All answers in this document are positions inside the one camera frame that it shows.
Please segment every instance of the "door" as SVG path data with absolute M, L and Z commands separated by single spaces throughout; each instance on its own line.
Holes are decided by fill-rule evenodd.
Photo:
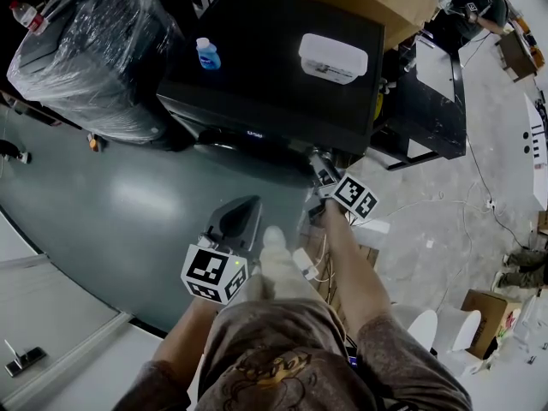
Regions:
M 0 214 L 0 403 L 8 408 L 21 388 L 118 314 L 37 255 Z M 46 357 L 12 378 L 4 367 L 15 357 L 4 340 L 18 354 L 41 347 Z

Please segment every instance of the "gray floor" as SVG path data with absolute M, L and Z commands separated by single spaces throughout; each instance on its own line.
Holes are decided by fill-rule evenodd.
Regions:
M 229 170 L 194 149 L 112 143 L 96 154 L 84 132 L 12 111 L 6 138 L 33 161 L 3 163 L 0 206 L 83 288 L 160 329 L 168 330 L 191 301 L 180 279 L 188 244 L 222 204 L 260 195 L 261 226 L 279 225 L 296 242 L 305 188 Z
M 463 71 L 468 135 L 485 181 L 498 203 L 497 213 L 503 211 L 499 219 L 527 245 L 530 229 L 537 224 L 537 212 L 513 205 L 506 207 L 509 200 L 504 182 L 509 172 L 501 157 L 503 142 L 499 129 L 503 126 L 505 103 L 512 94 L 526 92 L 532 98 L 537 93 L 531 79 L 514 84 L 502 70 L 493 46 L 495 40 L 493 35 L 488 38 Z M 463 63 L 478 44 L 462 50 Z M 387 172 L 384 166 L 395 161 L 369 151 L 352 168 L 381 199 L 372 217 L 390 224 L 387 235 L 364 229 L 357 230 L 357 234 L 362 242 L 380 249 L 378 272 L 393 301 L 436 309 L 444 300 L 444 304 L 459 307 L 468 289 L 491 287 L 503 255 L 516 249 L 517 244 L 491 213 L 481 214 L 467 207 L 466 228 L 473 241 L 469 256 L 470 240 L 464 230 L 462 204 L 458 203 L 420 203 L 384 217 L 402 206 L 438 200 L 442 195 L 445 201 L 465 201 L 475 183 L 469 204 L 487 210 L 488 195 L 469 150 L 463 158 L 439 159 Z M 520 289 L 507 292 L 514 296 L 526 294 Z

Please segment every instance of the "hand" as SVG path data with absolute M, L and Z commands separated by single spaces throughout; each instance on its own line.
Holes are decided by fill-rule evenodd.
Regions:
M 324 228 L 327 227 L 330 223 L 332 223 L 334 220 L 344 219 L 346 221 L 346 217 L 344 214 L 346 213 L 346 209 L 342 207 L 338 202 L 336 202 L 334 199 L 328 199 L 325 200 L 325 210 L 324 214 L 322 215 L 322 225 Z

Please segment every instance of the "black desk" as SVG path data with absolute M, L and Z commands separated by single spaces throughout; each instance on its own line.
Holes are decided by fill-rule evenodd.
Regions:
M 416 45 L 410 51 L 389 51 L 384 57 L 383 75 L 397 79 L 396 89 L 384 99 L 383 116 L 374 123 L 371 146 L 400 163 L 388 170 L 399 170 L 436 158 L 458 158 L 466 154 L 466 104 L 458 53 L 450 54 L 453 68 L 455 102 L 448 100 L 417 79 L 417 68 L 403 70 L 416 57 Z M 408 157 L 409 140 L 431 151 Z
M 305 33 L 364 50 L 366 74 L 346 86 L 305 74 L 298 53 Z M 199 37 L 217 46 L 219 70 L 200 67 Z M 323 3 L 215 0 L 158 97 L 180 122 L 362 155 L 372 132 L 383 44 L 384 27 Z

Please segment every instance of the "plastic-wrapped object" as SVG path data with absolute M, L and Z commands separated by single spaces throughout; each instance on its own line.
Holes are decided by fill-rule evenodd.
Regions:
M 50 0 L 8 79 L 28 99 L 96 134 L 143 144 L 172 119 L 156 89 L 183 37 L 158 0 Z

